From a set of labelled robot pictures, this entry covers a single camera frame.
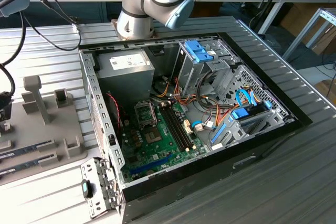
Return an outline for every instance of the aluminum workbench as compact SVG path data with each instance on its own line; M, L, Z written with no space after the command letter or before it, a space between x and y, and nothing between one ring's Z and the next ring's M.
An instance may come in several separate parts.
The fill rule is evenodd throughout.
M284 60L287 60L290 55L295 51L301 41L305 38L307 33L313 28L316 22L320 19L324 19L323 25L319 28L319 30L312 36L312 38L306 44L307 48L312 48L317 46L322 36L329 32L332 27L336 26L336 8L319 8L315 14L311 17L299 35L295 38L292 44L288 47L286 52L282 55Z
M313 120L257 164L185 197L134 223L336 223L336 108L277 53L232 17L189 19L177 31L155 23L158 36L226 32ZM70 26L39 28L60 46L73 46ZM110 24L82 25L83 44L116 41ZM0 30L0 59L9 57L20 29ZM99 156L76 51L54 49L28 29L22 52L8 65L20 100L23 77L39 74L43 95L66 88L72 93L88 157L0 187L1 223L119 223L111 212L91 222L82 196L79 165Z

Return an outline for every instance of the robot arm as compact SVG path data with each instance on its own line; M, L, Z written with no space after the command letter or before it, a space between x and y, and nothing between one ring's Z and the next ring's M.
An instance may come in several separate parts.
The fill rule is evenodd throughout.
M170 29L177 29L193 7L193 0L122 0L118 34L125 39L149 38L153 35L152 18Z

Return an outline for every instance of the motherboard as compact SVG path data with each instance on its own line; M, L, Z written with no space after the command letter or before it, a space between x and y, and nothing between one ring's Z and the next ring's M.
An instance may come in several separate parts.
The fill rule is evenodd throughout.
M157 120L155 126L142 128L140 123L139 127L139 118L153 120L150 107L140 109L124 122L121 149L126 183L206 153L201 140L187 130L190 129L188 120L179 104L156 106L153 111Z

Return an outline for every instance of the red wire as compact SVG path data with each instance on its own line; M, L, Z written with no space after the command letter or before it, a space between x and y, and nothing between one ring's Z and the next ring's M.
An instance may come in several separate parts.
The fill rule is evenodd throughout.
M114 105L115 107L117 108L117 115L118 115L118 128L120 129L120 113L119 113L119 107L118 107L118 104L117 104L117 101L115 100L115 98L110 95L109 93L106 93L113 101L114 101Z

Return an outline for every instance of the blue tab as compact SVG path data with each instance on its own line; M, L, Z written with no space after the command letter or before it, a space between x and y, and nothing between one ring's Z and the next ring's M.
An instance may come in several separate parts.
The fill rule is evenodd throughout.
M240 108L240 109L237 109L235 111L233 111L231 113L231 115L235 118L235 119L240 119L242 118L243 116L247 116L248 113L247 111L244 109L244 108Z
M270 101L265 101L264 102L264 105L266 105L266 107L270 110L271 108L272 108L272 104L271 104L271 102Z
M219 130L217 131L216 135L214 136L214 138L211 140L211 143L215 143L217 138L219 137L219 135L223 132L223 130L225 129L226 124L223 123L223 125L219 128Z
M88 190L88 185L86 183L83 184L83 191L86 192Z
M250 97L251 97L251 103L252 103L254 106L257 106L257 102L256 102L256 100L254 99L254 93L253 93L253 91L251 91L251 93L250 93Z
M208 55L204 47L202 47L197 40L186 41L184 46L198 63L212 61L214 59L213 56Z

